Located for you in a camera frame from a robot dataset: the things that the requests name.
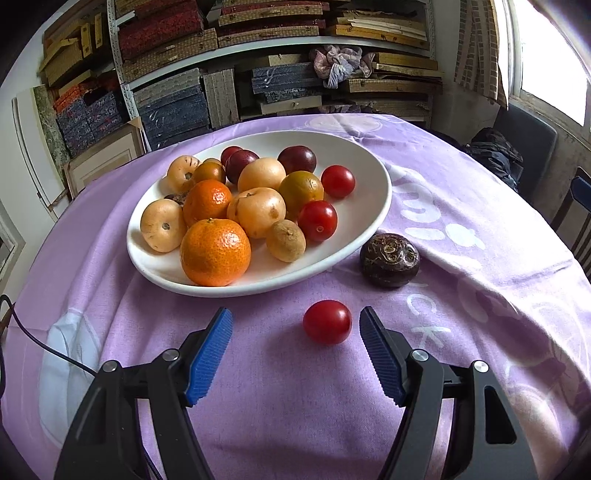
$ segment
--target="lilac tablecloth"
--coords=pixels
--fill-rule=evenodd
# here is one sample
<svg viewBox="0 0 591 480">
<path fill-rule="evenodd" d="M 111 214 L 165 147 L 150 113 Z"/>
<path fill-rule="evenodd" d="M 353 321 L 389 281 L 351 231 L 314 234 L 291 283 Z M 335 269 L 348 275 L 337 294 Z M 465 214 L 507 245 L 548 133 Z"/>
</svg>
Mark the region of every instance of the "lilac tablecloth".
<svg viewBox="0 0 591 480">
<path fill-rule="evenodd" d="M 365 283 L 357 254 L 282 290 L 197 299 L 138 273 L 125 231 L 139 198 L 180 154 L 273 130 L 329 132 L 380 158 L 394 195 L 382 229 L 423 256 L 414 282 L 384 293 Z M 388 328 L 439 360 L 490 363 L 524 427 L 542 479 L 560 469 L 590 404 L 591 287 L 542 217 L 477 162 L 392 116 L 319 115 L 252 121 L 151 153 L 91 184 L 41 249 L 18 298 L 43 341 L 98 368 L 148 362 L 203 328 L 220 305 L 233 338 L 209 395 L 190 410 L 217 480 L 371 480 L 402 410 L 386 398 L 355 322 L 341 345 L 314 344 L 301 328 L 312 303 L 336 299 L 354 317 L 373 305 Z M 5 349 L 5 428 L 33 470 L 52 477 L 88 375 L 11 327 Z M 157 457 L 141 403 L 148 450 Z M 431 476 L 449 436 L 444 402 Z"/>
</svg>

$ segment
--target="chair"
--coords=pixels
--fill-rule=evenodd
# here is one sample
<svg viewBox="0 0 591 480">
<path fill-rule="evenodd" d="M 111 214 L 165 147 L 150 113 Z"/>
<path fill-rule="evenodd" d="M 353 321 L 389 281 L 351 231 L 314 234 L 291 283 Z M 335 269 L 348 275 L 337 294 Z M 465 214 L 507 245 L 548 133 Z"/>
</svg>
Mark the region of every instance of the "chair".
<svg viewBox="0 0 591 480">
<path fill-rule="evenodd" d="M 510 103 L 508 110 L 499 111 L 494 128 L 523 157 L 524 170 L 517 188 L 521 197 L 531 203 L 554 152 L 556 130 L 515 103 Z"/>
<path fill-rule="evenodd" d="M 591 280 L 591 176 L 581 167 L 550 226 Z"/>
</svg>

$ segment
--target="tangerine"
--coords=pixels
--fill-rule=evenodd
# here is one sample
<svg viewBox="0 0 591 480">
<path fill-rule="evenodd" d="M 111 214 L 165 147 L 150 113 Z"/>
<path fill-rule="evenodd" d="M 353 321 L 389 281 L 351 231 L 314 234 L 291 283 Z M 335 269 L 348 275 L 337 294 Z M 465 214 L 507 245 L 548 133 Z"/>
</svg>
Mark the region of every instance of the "tangerine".
<svg viewBox="0 0 591 480">
<path fill-rule="evenodd" d="M 211 179 L 200 181 L 189 190 L 183 205 L 187 226 L 208 218 L 226 218 L 231 200 L 230 189 L 222 182 Z"/>
<path fill-rule="evenodd" d="M 233 220 L 201 220 L 183 238 L 180 248 L 185 274 L 203 287 L 225 287 L 244 275 L 251 263 L 251 244 Z"/>
</svg>

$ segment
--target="cherry tomato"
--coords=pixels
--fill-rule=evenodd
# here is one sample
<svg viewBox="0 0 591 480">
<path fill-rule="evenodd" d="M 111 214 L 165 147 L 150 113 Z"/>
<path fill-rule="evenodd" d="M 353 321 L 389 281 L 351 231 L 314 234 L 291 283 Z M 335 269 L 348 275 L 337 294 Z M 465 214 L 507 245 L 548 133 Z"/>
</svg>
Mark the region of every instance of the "cherry tomato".
<svg viewBox="0 0 591 480">
<path fill-rule="evenodd" d="M 336 199 L 344 199 L 355 189 L 355 177 L 348 168 L 332 165 L 322 172 L 324 191 Z"/>
<path fill-rule="evenodd" d="M 238 150 L 242 150 L 240 147 L 232 146 L 224 148 L 222 152 L 222 156 L 220 157 L 220 162 L 222 163 L 222 167 L 226 168 L 226 163 L 230 159 L 233 153 L 237 152 Z"/>
<path fill-rule="evenodd" d="M 351 312 L 339 301 L 318 301 L 304 314 L 304 330 L 318 343 L 344 342 L 351 333 Z"/>
<path fill-rule="evenodd" d="M 308 240 L 323 242 L 330 238 L 336 230 L 336 210 L 324 200 L 308 202 L 300 210 L 297 224 Z"/>
</svg>

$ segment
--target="red box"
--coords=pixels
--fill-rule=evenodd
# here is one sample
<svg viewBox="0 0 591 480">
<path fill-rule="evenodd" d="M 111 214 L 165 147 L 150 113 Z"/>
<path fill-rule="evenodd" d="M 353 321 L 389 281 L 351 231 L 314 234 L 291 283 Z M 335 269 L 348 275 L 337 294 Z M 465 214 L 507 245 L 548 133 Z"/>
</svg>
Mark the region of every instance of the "red box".
<svg viewBox="0 0 591 480">
<path fill-rule="evenodd" d="M 194 0 L 141 18 L 119 30 L 124 60 L 132 60 L 163 43 L 203 31 L 203 16 Z"/>
<path fill-rule="evenodd" d="M 176 4 L 182 4 L 187 0 L 150 0 L 144 4 L 135 8 L 135 16 L 138 18 L 145 18 L 149 15 L 155 14 L 156 12 L 163 10 L 164 8 L 170 7 Z"/>
</svg>

